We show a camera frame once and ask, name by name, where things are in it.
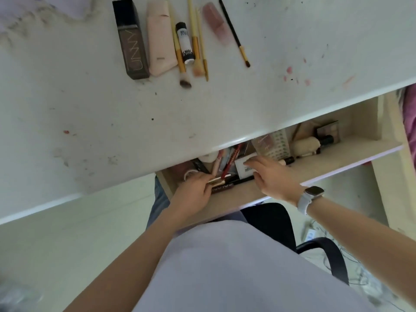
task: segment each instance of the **floor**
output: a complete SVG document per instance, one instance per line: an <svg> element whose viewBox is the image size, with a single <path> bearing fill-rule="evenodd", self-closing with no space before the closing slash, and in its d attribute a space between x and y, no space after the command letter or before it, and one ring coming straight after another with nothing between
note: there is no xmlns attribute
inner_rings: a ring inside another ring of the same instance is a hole
<svg viewBox="0 0 416 312"><path fill-rule="evenodd" d="M61 312L112 260L145 229L153 204L154 175L103 190L0 226L0 273L29 285L43 298L33 311ZM371 166L359 166L316 185L326 196L387 223ZM311 219L287 206L297 244ZM327 272L324 255L304 255ZM350 278L358 265L346 260ZM352 286L362 292L361 286ZM406 312L401 300L392 301ZM379 311L400 311L387 303Z"/></svg>

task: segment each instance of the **black office chair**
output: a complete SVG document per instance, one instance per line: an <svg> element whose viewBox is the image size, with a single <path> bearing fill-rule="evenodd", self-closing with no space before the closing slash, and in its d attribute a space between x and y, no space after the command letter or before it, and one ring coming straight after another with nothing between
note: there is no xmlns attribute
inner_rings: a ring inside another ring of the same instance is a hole
<svg viewBox="0 0 416 312"><path fill-rule="evenodd" d="M279 203L254 205L242 209L242 213L253 227L298 254L314 248L323 249L328 258L332 276L349 285L344 257L337 245L326 237L318 237L296 246L292 222L283 205Z"/></svg>

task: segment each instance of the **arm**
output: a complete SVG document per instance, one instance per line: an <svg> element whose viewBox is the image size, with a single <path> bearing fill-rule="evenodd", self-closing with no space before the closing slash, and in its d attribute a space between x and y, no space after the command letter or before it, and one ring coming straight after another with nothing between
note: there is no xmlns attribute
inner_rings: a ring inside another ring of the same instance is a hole
<svg viewBox="0 0 416 312"><path fill-rule="evenodd" d="M176 191L167 209L64 312L131 312L175 232L208 203L212 175L197 173Z"/></svg>
<svg viewBox="0 0 416 312"><path fill-rule="evenodd" d="M290 172L266 157L253 157L246 165L254 168L261 191L296 206L306 187ZM416 242L366 216L324 197L307 209L352 255L396 294L416 307Z"/></svg>

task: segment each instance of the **blue jeans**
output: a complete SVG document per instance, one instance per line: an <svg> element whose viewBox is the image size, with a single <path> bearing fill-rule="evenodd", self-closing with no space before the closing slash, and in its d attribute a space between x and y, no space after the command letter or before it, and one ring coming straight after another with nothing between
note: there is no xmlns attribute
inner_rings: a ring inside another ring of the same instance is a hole
<svg viewBox="0 0 416 312"><path fill-rule="evenodd" d="M147 221L146 229L157 219L157 217L160 215L163 209L169 207L169 204L169 199L166 196L165 191L163 190L162 185L159 182L159 179L155 177L155 202L153 203L153 207L150 210L149 220ZM236 211L230 213L229 215L224 215L210 222L217 222L222 220L237 220L247 223L247 220L245 219L241 211Z"/></svg>

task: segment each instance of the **makeup brush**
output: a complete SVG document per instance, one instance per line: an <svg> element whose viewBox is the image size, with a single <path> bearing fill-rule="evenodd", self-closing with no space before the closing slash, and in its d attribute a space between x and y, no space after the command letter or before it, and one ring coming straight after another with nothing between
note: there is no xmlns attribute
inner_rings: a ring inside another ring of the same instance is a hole
<svg viewBox="0 0 416 312"><path fill-rule="evenodd" d="M184 89L190 89L192 85L190 84L189 77L186 73L184 60L182 58L182 52L180 50L179 38L178 38L178 34L176 33L176 28L175 28L175 22L176 22L175 10L169 0L168 0L168 3L169 3L169 16L171 17L172 34L174 35L176 58L178 59L178 66L179 66L179 84Z"/></svg>
<svg viewBox="0 0 416 312"><path fill-rule="evenodd" d="M228 25L231 29L232 35L234 36L234 39L236 40L237 46L240 49L242 58L245 61L245 65L247 66L247 68L250 68L250 62L248 62L247 56L245 55L244 47L241 45L240 41L238 40L236 31L234 30L234 27L232 26L232 23L231 23L230 17L228 16L226 7L224 6L224 3L223 3L222 0L218 0L218 2L220 2L221 9L223 10L224 16L226 17L226 20L227 20L227 23L228 23Z"/></svg>
<svg viewBox="0 0 416 312"><path fill-rule="evenodd" d="M201 13L199 12L198 8L195 8L196 12L196 22L198 23L198 31L199 31L199 41L201 43L201 54L202 54L202 62L204 64L204 70L205 70L205 79L208 82L208 64L207 59L205 57L205 46L204 46L204 38L202 37L202 26L201 26Z"/></svg>
<svg viewBox="0 0 416 312"><path fill-rule="evenodd" d="M196 29L195 8L193 7L192 0L188 0L190 27L192 30L192 46L195 54L195 61L193 62L193 75L203 76L205 74L204 67L202 65L201 58L199 56L199 44L198 44L198 30Z"/></svg>

